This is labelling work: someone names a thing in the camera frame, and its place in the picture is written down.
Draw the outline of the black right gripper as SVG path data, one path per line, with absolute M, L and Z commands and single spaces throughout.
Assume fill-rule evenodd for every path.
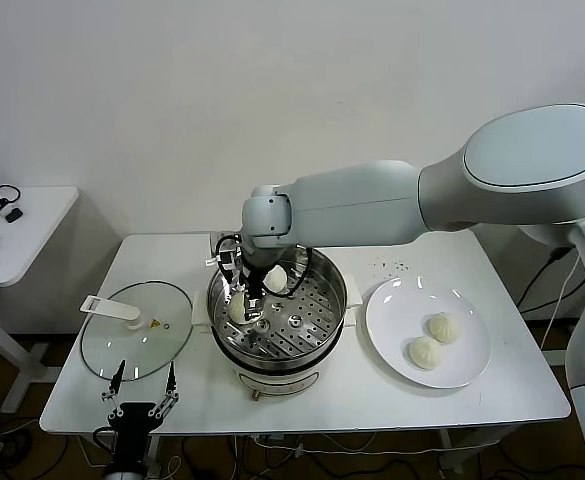
M 253 266 L 246 258 L 243 258 L 242 274 L 244 284 L 238 285 L 238 292 L 245 299 L 245 319 L 257 321 L 262 316 L 261 298 L 264 296 L 264 279 L 267 271 Z

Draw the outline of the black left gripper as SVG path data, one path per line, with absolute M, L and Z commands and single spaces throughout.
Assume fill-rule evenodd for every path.
M 179 401 L 174 362 L 170 363 L 163 399 L 151 402 L 124 402 L 119 406 L 118 393 L 123 380 L 125 361 L 122 360 L 112 376 L 109 387 L 101 393 L 108 406 L 108 423 L 118 434 L 149 434 L 155 429 L 155 418 L 165 418 Z

